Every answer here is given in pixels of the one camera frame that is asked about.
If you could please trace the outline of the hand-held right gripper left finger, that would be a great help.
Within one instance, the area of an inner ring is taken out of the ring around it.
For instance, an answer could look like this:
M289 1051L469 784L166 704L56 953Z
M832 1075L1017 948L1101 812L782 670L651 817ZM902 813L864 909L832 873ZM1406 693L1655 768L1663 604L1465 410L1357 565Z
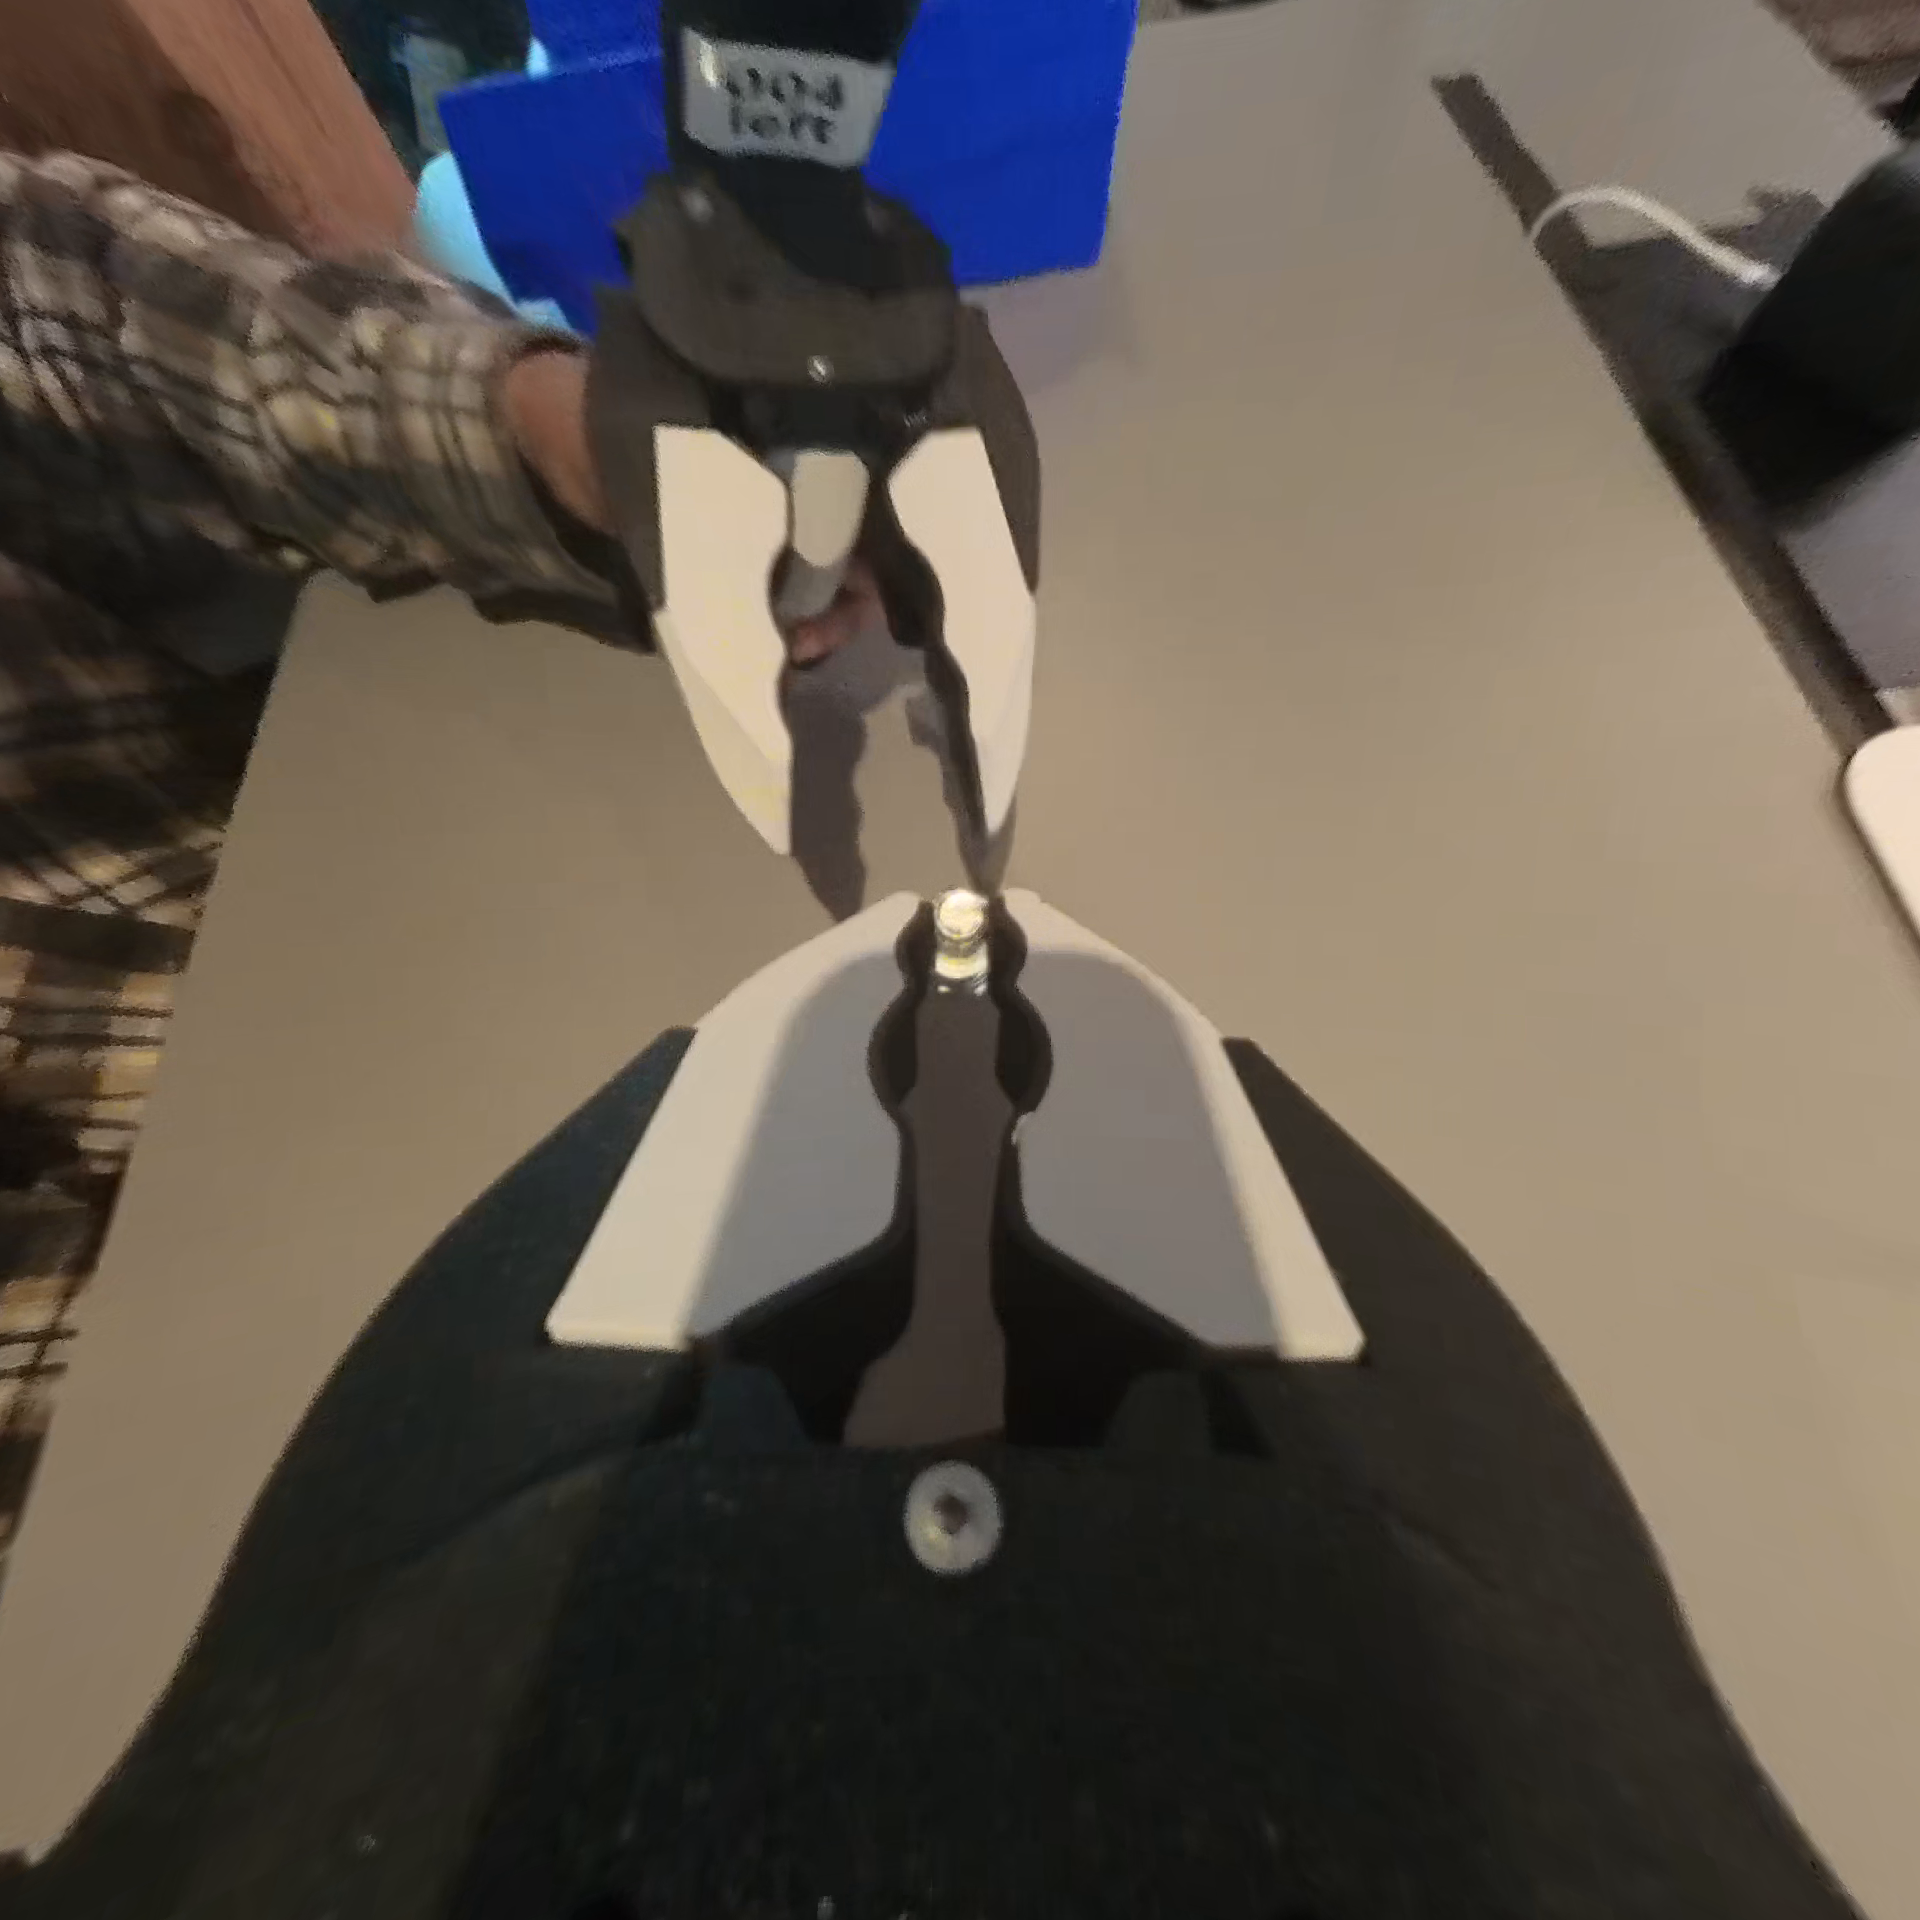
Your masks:
M918 909L884 897L697 1022L543 1320L550 1342L681 1353L889 1232L902 1146L872 1045Z

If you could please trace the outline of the person's left hand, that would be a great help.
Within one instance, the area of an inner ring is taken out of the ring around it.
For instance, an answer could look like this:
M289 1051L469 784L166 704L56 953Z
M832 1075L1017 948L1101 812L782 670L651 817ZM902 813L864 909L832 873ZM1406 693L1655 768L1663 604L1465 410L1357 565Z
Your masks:
M592 352L535 348L503 382L503 410L521 465L536 480L558 521L580 532L583 553L607 577L625 565L588 424ZM782 624L789 665L812 670L877 629L880 590L871 568L852 561L832 602Z

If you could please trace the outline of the person's left forearm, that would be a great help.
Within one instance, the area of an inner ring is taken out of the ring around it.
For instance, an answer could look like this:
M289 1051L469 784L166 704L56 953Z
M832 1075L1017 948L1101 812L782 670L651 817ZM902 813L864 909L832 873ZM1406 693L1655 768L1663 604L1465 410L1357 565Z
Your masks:
M5 558L97 604L213 553L633 650L505 378L584 348L399 256L313 258L78 153L3 163Z

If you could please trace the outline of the blue plastic bin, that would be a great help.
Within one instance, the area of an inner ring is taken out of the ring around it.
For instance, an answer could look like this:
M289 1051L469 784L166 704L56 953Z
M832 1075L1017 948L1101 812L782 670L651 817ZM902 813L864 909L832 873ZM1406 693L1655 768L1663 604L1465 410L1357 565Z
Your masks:
M524 318L593 330L616 224L665 170L659 4L528 4L518 73L439 98L448 150L416 242ZM864 168L948 246L957 282L1081 272L1104 246L1137 4L918 4Z

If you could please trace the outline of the wooden post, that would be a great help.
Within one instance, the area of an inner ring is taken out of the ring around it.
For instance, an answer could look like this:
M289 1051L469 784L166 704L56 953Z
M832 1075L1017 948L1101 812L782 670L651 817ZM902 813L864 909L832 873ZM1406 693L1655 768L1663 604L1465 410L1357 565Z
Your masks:
M416 192L305 3L5 3L3 132L316 256L416 251Z

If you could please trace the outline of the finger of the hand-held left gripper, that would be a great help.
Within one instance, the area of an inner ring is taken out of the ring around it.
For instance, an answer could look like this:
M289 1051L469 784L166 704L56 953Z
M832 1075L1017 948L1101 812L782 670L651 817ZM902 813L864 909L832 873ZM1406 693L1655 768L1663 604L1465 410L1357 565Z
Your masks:
M918 660L909 712L939 768L951 866L998 897L1032 718L1038 590L977 428L928 432L886 475L872 568L886 630Z
M780 857L791 850L792 738L773 579L787 546L783 482L707 428L655 430L663 602L655 642L727 797Z

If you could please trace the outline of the black power adapter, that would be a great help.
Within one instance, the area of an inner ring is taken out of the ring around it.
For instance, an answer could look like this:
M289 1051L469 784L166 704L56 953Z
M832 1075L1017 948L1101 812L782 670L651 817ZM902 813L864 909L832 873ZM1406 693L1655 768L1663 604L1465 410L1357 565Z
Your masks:
M1917 435L1917 148L1861 174L1699 388L1763 508L1822 508Z

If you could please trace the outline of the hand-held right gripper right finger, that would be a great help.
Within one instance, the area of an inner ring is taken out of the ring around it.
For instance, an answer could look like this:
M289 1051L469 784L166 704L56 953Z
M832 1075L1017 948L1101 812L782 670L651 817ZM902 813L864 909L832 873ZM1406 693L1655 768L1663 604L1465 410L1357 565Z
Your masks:
M1047 1042L1044 1090L1015 1128L1032 1235L1204 1348L1361 1355L1213 1022L1039 897L1004 902L1023 938L1015 988Z

